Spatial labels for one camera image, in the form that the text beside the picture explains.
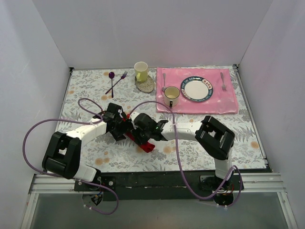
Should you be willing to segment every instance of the leaf pattern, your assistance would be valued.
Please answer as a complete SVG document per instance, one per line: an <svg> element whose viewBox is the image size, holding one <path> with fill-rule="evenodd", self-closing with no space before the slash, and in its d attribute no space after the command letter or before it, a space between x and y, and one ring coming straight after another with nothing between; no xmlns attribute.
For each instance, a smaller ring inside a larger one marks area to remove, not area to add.
<svg viewBox="0 0 305 229"><path fill-rule="evenodd" d="M264 159L256 134L251 122L248 109L245 105L238 79L231 66L204 68L229 68L230 77L235 89L236 98L240 107L238 114L213 115L220 122L232 129L235 134L235 142L232 150L233 164L240 168L265 168ZM113 71L116 83L120 76L127 71L127 77L121 80L114 88L114 98L105 92L111 87L108 73ZM156 81L156 68L149 69L149 75ZM80 98L88 97L100 104L104 109L110 102L123 107L124 112L129 113L137 104L155 100L156 91L146 94L140 92L134 85L134 69L109 69L109 70L76 70L71 75L66 99L61 117L69 120L88 122L92 115L78 107ZM87 109L100 112L95 105L84 101ZM137 112L146 113L154 120L173 119L171 114L157 113L154 104L145 104L137 108ZM202 121L202 114L177 114L177 122ZM78 124L59 122L58 131L67 132L77 128ZM115 142L111 134L98 136L83 147L81 161L95 167L102 172L136 172L136 171L173 171L179 170L175 151L175 142L156 142L151 140L155 149L146 153L132 140L125 139ZM185 170L214 169L214 160L201 147L198 142L179 140L179 152L182 166Z"/></svg>

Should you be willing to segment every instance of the gray wall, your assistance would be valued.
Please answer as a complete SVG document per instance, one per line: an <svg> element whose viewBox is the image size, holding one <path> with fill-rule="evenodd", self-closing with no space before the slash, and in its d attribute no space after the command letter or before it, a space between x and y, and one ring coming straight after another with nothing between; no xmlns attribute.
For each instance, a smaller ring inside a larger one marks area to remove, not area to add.
<svg viewBox="0 0 305 229"><path fill-rule="evenodd" d="M58 117L69 69L31 0L0 1L0 228L20 226L33 177L21 145L36 122ZM30 161L41 168L55 123L30 136Z"/></svg>
<svg viewBox="0 0 305 229"><path fill-rule="evenodd" d="M239 63L272 0L33 0L75 68Z"/></svg>
<svg viewBox="0 0 305 229"><path fill-rule="evenodd" d="M305 0L274 0L241 64L267 159L305 228Z"/></svg>

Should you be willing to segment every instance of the plate with blue rim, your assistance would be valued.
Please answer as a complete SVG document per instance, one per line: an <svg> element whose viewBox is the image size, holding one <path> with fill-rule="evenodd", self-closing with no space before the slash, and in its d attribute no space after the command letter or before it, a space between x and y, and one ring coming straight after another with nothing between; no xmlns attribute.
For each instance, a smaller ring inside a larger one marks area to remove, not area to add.
<svg viewBox="0 0 305 229"><path fill-rule="evenodd" d="M213 95L213 86L200 76L190 76L182 81L181 92L185 98L193 102L204 102Z"/></svg>

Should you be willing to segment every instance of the mug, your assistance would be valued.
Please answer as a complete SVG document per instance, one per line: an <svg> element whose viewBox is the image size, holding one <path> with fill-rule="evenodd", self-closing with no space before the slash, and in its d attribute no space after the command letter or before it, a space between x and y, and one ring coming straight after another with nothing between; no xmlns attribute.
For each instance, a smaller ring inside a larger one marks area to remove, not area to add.
<svg viewBox="0 0 305 229"><path fill-rule="evenodd" d="M145 62L137 62L134 65L135 76L138 82L147 81L148 65Z"/></svg>
<svg viewBox="0 0 305 229"><path fill-rule="evenodd" d="M177 87L167 87L164 91L164 103L170 108L176 106L178 103L178 98L180 95L180 90Z"/></svg>

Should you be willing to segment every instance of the pink placemat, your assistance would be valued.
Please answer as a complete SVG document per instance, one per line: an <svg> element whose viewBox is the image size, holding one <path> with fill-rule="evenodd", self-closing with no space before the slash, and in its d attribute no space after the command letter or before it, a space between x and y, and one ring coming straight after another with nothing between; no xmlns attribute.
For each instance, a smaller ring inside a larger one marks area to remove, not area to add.
<svg viewBox="0 0 305 229"><path fill-rule="evenodd" d="M222 90L220 72L224 74L226 91ZM181 114L228 114L238 113L238 102L231 82L229 69L204 69L204 68L157 68L157 98L163 101L163 73L166 73L166 86L175 86L181 90L181 83L190 76L200 76L207 79L213 86L213 94L208 100L197 103L187 100L182 93L179 102L172 108L174 113ZM157 112L167 112L165 107L157 104Z"/></svg>

